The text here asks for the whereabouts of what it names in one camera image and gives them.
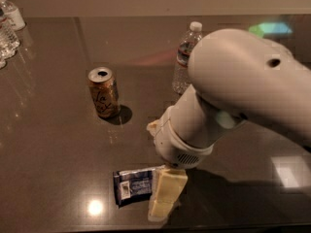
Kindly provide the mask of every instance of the brown can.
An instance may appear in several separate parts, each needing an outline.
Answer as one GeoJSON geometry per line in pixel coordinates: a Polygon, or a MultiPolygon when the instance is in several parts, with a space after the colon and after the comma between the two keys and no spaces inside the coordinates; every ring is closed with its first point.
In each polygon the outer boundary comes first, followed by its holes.
{"type": "Polygon", "coordinates": [[[88,87],[99,117],[109,118],[120,112],[117,81],[107,67],[98,67],[88,74],[88,87]]]}

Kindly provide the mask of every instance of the candy bar packet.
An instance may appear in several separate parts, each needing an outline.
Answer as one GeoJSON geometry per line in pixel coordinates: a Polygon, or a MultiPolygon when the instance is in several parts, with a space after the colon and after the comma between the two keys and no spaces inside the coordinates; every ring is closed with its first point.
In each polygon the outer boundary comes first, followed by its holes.
{"type": "Polygon", "coordinates": [[[133,202],[150,199],[153,193],[155,171],[161,168],[164,166],[114,172],[116,204],[122,207],[133,202]]]}

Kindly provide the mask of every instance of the white robotic arm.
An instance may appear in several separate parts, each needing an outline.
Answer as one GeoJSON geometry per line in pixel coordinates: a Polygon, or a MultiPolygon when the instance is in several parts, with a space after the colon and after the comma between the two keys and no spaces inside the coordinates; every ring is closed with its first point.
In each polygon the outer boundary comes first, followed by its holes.
{"type": "Polygon", "coordinates": [[[203,38],[190,56],[192,85],[155,130],[155,148],[193,168],[213,144],[249,120],[311,147],[311,71],[283,46],[243,30],[203,38]]]}

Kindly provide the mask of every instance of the can top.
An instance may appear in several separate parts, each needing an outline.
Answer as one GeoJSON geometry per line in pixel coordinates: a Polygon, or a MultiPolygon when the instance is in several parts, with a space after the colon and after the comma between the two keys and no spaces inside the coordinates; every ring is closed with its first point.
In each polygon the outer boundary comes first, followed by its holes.
{"type": "Polygon", "coordinates": [[[88,78],[94,83],[103,83],[111,79],[113,72],[107,67],[97,67],[88,73],[88,78]]]}

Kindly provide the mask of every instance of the bottle label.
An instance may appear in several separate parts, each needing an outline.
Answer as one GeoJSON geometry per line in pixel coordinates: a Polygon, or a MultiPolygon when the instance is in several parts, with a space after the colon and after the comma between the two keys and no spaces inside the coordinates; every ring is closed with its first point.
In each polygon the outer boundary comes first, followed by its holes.
{"type": "Polygon", "coordinates": [[[6,16],[13,30],[19,30],[25,26],[25,22],[22,19],[19,9],[6,13],[6,16]]]}
{"type": "Polygon", "coordinates": [[[177,62],[187,68],[188,67],[188,61],[190,58],[190,54],[193,50],[195,46],[195,43],[192,42],[186,42],[186,43],[182,43],[179,47],[178,47],[178,51],[177,51],[177,62]]]}

